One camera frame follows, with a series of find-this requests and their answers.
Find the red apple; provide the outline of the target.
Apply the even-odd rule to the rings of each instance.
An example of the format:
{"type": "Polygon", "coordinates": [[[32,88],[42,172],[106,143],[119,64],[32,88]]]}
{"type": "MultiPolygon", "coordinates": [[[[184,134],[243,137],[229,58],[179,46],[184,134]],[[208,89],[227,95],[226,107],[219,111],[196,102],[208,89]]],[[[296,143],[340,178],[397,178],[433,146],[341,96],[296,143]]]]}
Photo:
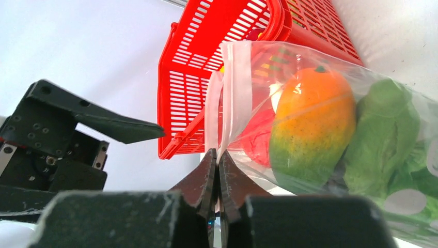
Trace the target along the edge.
{"type": "Polygon", "coordinates": [[[275,113],[272,109],[258,111],[241,134],[245,154],[259,165],[270,168],[269,140],[275,113]]]}

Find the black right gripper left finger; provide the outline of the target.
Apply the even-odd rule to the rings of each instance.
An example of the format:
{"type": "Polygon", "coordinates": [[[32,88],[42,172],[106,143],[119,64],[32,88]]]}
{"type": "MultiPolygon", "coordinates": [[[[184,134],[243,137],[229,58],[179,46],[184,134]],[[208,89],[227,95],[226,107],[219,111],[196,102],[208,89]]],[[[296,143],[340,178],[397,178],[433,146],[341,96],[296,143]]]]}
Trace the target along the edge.
{"type": "Polygon", "coordinates": [[[209,149],[198,166],[171,188],[180,191],[185,202],[204,219],[214,215],[216,159],[216,150],[209,149]]]}

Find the green lettuce head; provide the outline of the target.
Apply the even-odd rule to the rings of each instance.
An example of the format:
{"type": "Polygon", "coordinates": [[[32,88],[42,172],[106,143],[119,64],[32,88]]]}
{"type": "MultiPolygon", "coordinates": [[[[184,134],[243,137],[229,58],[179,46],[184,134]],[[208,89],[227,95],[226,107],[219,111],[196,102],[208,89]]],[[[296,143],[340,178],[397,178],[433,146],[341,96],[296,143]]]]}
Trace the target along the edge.
{"type": "Polygon", "coordinates": [[[418,139],[411,93],[390,79],[357,104],[356,132],[343,157],[350,194],[374,200],[397,234],[437,241],[437,176],[427,168],[430,142],[418,139]]]}

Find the orange green mango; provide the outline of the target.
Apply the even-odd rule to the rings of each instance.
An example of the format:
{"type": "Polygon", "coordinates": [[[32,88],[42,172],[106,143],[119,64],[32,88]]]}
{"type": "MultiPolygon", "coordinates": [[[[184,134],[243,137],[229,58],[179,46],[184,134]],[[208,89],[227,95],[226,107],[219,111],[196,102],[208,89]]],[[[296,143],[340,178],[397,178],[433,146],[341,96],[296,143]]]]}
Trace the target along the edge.
{"type": "Polygon", "coordinates": [[[284,187],[320,188],[356,128],[350,84],[323,66],[299,70],[286,84],[271,130],[269,159],[284,187]]]}

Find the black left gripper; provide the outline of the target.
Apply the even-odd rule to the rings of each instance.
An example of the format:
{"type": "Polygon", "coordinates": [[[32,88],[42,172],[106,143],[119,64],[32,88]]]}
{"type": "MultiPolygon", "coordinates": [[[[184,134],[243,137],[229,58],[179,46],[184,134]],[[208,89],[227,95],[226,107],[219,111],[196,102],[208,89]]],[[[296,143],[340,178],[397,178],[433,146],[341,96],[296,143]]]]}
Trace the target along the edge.
{"type": "Polygon", "coordinates": [[[34,223],[60,191],[102,190],[108,143],[78,123],[132,144],[165,136],[151,122],[119,115],[39,80],[1,127],[1,219],[34,223]]]}

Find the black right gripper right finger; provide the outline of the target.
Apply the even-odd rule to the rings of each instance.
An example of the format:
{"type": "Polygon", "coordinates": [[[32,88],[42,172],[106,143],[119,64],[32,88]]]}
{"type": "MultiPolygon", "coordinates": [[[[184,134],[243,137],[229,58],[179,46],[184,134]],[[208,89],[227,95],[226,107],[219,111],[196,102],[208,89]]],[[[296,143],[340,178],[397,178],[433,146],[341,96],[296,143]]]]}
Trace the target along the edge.
{"type": "Polygon", "coordinates": [[[221,213],[229,223],[242,219],[240,209],[248,195],[270,195],[236,166],[228,151],[225,151],[219,160],[218,172],[221,188],[221,213]]]}

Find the red plastic shopping basket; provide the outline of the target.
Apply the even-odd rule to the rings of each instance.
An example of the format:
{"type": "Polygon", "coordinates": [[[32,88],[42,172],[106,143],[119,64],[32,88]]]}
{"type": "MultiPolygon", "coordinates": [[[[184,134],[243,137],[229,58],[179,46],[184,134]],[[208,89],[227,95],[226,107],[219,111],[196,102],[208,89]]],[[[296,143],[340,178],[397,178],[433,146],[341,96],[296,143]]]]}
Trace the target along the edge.
{"type": "Polygon", "coordinates": [[[158,140],[162,160],[204,151],[204,101],[213,71],[222,67],[219,45],[247,39],[276,40],[311,47],[361,64],[331,1],[188,1],[171,25],[158,65],[158,140]]]}

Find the clear zip top bag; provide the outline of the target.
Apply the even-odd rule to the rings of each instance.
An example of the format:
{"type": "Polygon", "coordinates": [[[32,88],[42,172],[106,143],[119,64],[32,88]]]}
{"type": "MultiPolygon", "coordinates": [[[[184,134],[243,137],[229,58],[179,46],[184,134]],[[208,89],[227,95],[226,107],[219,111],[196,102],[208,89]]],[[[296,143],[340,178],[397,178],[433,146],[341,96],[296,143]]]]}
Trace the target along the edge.
{"type": "Polygon", "coordinates": [[[437,100],[278,41],[224,42],[205,147],[249,182],[223,195],[252,247],[437,247],[437,100]]]}

